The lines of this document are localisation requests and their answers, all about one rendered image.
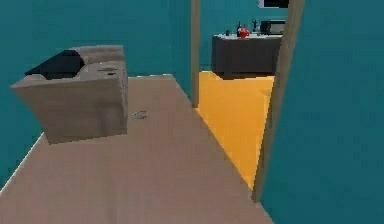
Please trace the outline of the dark grey kitchen cabinet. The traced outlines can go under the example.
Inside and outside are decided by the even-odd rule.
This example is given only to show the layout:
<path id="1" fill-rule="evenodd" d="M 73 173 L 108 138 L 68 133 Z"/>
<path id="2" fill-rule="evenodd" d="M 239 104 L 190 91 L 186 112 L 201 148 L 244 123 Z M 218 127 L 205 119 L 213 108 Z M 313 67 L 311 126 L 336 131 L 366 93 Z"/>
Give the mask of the dark grey kitchen cabinet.
<path id="1" fill-rule="evenodd" d="M 246 38 L 224 34 L 212 37 L 211 68 L 223 79 L 273 75 L 281 35 L 251 34 Z"/>

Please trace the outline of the beige sofa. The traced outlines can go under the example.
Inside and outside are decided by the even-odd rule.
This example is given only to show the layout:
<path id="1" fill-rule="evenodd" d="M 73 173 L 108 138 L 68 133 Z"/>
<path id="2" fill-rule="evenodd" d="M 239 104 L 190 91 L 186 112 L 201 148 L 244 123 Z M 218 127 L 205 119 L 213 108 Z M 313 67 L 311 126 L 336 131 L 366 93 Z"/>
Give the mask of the beige sofa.
<path id="1" fill-rule="evenodd" d="M 73 78 L 28 75 L 11 86 L 50 144 L 127 132 L 128 75 L 121 45 L 73 47 L 85 62 Z"/>

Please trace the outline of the black microwave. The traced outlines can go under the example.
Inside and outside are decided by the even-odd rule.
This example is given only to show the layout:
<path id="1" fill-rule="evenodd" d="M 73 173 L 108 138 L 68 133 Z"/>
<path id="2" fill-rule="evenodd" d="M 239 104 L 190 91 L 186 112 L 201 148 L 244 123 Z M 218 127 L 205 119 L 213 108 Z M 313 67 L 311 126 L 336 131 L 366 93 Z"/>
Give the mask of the black microwave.
<path id="1" fill-rule="evenodd" d="M 264 20 L 261 22 L 260 32 L 265 35 L 282 35 L 284 27 L 284 20 Z"/>

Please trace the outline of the white framed window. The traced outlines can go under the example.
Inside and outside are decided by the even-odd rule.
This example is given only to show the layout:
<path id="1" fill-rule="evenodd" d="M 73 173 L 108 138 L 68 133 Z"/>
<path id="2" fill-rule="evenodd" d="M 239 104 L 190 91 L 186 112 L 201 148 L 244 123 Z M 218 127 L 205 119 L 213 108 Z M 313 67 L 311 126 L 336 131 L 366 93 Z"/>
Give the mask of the white framed window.
<path id="1" fill-rule="evenodd" d="M 289 0 L 258 0 L 259 8 L 288 8 Z"/>

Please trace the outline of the black cushion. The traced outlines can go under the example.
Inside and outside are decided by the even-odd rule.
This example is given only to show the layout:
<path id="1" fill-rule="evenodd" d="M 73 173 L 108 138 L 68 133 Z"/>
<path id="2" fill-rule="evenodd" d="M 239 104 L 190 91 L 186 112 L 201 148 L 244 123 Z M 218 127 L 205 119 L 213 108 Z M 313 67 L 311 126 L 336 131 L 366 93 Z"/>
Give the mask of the black cushion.
<path id="1" fill-rule="evenodd" d="M 85 65 L 75 50 L 64 50 L 25 73 L 26 76 L 40 74 L 47 80 L 73 78 Z"/>

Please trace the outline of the wooden door frame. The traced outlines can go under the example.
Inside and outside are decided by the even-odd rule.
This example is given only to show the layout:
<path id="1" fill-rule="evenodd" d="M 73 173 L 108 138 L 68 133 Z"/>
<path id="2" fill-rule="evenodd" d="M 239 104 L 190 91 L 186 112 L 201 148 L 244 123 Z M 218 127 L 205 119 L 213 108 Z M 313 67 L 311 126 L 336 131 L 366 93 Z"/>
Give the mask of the wooden door frame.
<path id="1" fill-rule="evenodd" d="M 306 0 L 292 0 L 277 60 L 277 74 L 223 80 L 211 71 L 198 74 L 197 112 L 251 191 L 261 200 L 272 145 L 289 77 Z"/>

